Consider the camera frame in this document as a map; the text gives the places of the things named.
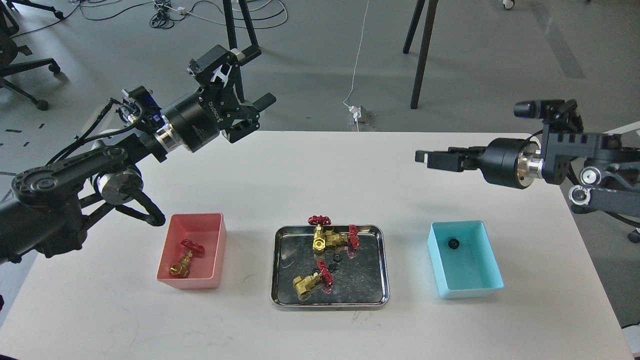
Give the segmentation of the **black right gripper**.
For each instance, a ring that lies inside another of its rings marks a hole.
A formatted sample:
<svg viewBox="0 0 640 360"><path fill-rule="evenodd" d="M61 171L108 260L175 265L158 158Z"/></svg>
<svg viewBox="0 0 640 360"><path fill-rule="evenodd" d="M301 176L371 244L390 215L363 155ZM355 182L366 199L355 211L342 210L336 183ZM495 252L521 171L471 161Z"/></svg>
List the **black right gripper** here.
<svg viewBox="0 0 640 360"><path fill-rule="evenodd" d="M499 137L488 146L449 146L447 150L416 150L414 161L427 168L453 173L480 170L492 185L526 189L536 177L530 164L540 158L540 147L534 141Z"/></svg>

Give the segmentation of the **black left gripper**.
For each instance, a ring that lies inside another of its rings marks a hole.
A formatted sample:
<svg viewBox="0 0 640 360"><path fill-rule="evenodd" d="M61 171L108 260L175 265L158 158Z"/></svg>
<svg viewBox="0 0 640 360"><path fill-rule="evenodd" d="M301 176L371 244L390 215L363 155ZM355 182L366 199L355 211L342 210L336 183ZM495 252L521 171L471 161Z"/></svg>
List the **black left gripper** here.
<svg viewBox="0 0 640 360"><path fill-rule="evenodd" d="M233 144L258 130L261 112L274 105L276 97L266 93L249 105L240 104L234 85L217 73L242 67L260 55L262 50L255 45L228 50L218 44L199 59L191 59L187 72L201 86L160 111L163 126L155 131L155 140L163 150L169 153L183 146L194 153L218 135Z"/></svg>

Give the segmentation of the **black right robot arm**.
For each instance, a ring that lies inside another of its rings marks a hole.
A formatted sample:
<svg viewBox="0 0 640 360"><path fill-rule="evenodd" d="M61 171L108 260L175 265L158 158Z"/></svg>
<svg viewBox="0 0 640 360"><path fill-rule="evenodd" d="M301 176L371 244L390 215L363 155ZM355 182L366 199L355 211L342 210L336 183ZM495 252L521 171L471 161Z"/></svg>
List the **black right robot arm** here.
<svg viewBox="0 0 640 360"><path fill-rule="evenodd" d="M487 146L417 150L414 160L430 169L461 173L480 170L487 183L526 189L535 179L568 191L574 214L602 211L629 224L639 242L639 166L637 147L624 146L621 134L587 133L574 99L517 102L516 117L541 119L541 139L498 137Z"/></svg>

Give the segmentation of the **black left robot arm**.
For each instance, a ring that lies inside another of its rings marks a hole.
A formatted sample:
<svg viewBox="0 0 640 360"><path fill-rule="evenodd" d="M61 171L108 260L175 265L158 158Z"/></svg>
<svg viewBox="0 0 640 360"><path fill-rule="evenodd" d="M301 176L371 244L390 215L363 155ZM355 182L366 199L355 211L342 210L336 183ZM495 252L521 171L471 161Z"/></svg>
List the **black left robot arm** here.
<svg viewBox="0 0 640 360"><path fill-rule="evenodd" d="M30 251L51 258L80 250L89 228L111 210L162 226L165 215L143 192L137 162L150 155L163 162L180 146L194 153L218 135L234 143L258 130L275 96L242 104L234 85L241 67L261 53L256 45L211 48L187 68L198 89L165 108L143 86L124 90L123 129L80 137L48 164L17 174L13 197L1 203L2 264L18 264Z"/></svg>

